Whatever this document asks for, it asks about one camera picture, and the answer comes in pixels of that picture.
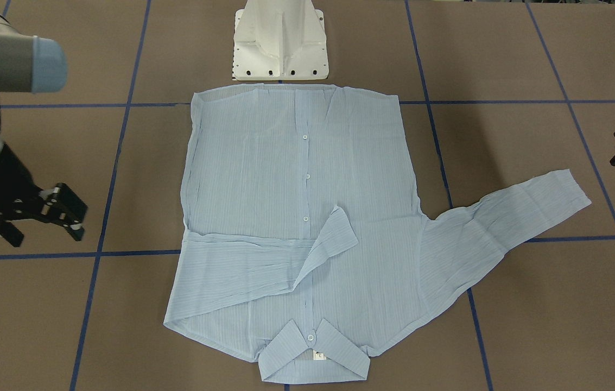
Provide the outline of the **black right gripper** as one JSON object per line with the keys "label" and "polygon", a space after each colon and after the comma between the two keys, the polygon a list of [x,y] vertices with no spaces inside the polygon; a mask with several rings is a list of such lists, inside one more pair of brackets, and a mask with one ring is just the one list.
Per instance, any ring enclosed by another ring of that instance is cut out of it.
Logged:
{"label": "black right gripper", "polygon": [[13,222],[35,219],[41,211],[43,223],[64,228],[75,242],[83,240],[88,205],[64,182],[44,190],[36,186],[12,149],[4,147],[0,153],[0,237],[20,247],[24,234]]}

